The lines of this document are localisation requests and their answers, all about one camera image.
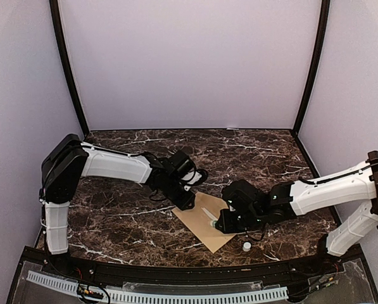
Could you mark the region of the brown kraft envelope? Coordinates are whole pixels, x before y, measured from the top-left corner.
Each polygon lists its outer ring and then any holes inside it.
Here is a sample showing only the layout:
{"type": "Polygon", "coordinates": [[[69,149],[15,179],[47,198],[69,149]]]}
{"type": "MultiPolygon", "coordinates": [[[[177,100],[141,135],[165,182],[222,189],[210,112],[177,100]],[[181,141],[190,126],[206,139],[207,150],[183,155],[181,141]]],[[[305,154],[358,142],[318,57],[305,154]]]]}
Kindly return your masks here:
{"type": "Polygon", "coordinates": [[[227,208],[227,205],[220,198],[197,192],[193,209],[181,211],[175,207],[172,212],[212,253],[215,253],[235,234],[224,234],[212,227],[212,220],[202,211],[202,207],[218,218],[220,210],[227,208]]]}

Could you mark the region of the white letter paper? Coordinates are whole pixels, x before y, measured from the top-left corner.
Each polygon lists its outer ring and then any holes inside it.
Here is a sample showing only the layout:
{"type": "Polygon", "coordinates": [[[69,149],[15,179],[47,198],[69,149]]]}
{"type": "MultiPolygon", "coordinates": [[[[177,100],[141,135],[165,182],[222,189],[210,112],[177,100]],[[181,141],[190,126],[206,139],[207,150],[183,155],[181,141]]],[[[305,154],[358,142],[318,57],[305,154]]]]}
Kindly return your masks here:
{"type": "Polygon", "coordinates": [[[201,208],[202,211],[211,219],[211,220],[215,220],[217,221],[218,219],[216,218],[216,216],[214,216],[214,214],[212,214],[208,209],[206,209],[205,207],[202,207],[201,208]]]}

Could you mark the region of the white glue bottle cap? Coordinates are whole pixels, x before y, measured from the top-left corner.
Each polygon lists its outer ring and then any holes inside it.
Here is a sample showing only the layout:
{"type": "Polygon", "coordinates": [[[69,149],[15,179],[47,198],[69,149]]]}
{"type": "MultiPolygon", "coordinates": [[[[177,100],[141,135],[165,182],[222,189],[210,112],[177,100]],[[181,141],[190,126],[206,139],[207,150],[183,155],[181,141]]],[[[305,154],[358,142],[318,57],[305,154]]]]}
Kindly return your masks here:
{"type": "Polygon", "coordinates": [[[248,252],[251,249],[252,245],[250,242],[243,243],[243,251],[248,252]]]}

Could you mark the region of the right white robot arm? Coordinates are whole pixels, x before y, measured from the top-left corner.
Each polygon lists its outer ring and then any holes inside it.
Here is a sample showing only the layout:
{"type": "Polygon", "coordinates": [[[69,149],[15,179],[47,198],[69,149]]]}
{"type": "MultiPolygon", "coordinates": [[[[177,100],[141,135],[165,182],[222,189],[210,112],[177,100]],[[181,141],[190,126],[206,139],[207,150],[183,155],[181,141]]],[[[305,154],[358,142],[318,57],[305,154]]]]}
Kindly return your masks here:
{"type": "Polygon", "coordinates": [[[360,206],[337,229],[320,239],[318,254],[309,269],[322,275],[334,257],[344,255],[372,229],[378,229],[378,151],[346,170],[316,179],[298,179],[277,184],[264,192],[241,179],[222,190],[227,207],[214,226],[224,234],[263,229],[312,211],[360,201],[360,206]]]}

